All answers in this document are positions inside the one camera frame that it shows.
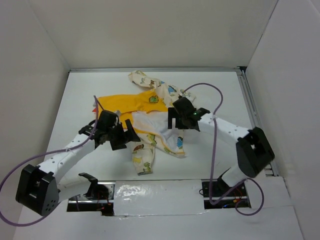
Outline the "cream yellow dinosaur print jacket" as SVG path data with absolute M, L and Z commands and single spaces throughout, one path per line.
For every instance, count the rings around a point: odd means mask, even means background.
M 168 128 L 168 110 L 179 97 L 186 97 L 193 102 L 196 96 L 160 79 L 149 77 L 140 70 L 131 72 L 128 78 L 145 90 L 139 94 L 99 97 L 97 111 L 117 112 L 125 129 L 125 120 L 130 120 L 140 138 L 139 142 L 131 145 L 132 163 L 139 176 L 148 175 L 153 172 L 156 149 L 177 158 L 185 156 L 184 132 Z

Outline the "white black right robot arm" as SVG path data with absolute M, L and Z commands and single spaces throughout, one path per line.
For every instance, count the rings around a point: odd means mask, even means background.
M 230 196 L 236 184 L 247 178 L 255 178 L 275 159 L 275 153 L 259 127 L 248 129 L 216 117 L 205 108 L 195 108 L 186 97 L 180 97 L 168 109 L 168 129 L 196 130 L 216 136 L 236 149 L 236 163 L 218 178 L 218 190 Z

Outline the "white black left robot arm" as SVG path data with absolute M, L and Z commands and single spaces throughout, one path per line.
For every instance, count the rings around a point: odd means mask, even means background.
M 103 110 L 99 117 L 82 127 L 75 138 L 62 150 L 54 151 L 51 157 L 34 166 L 28 164 L 20 174 L 16 201 L 42 217 L 48 216 L 60 202 L 76 195 L 92 200 L 99 193 L 98 179 L 81 172 L 71 180 L 63 181 L 66 173 L 81 159 L 106 142 L 111 149 L 125 149 L 129 142 L 139 142 L 129 119 L 125 127 L 119 116 Z

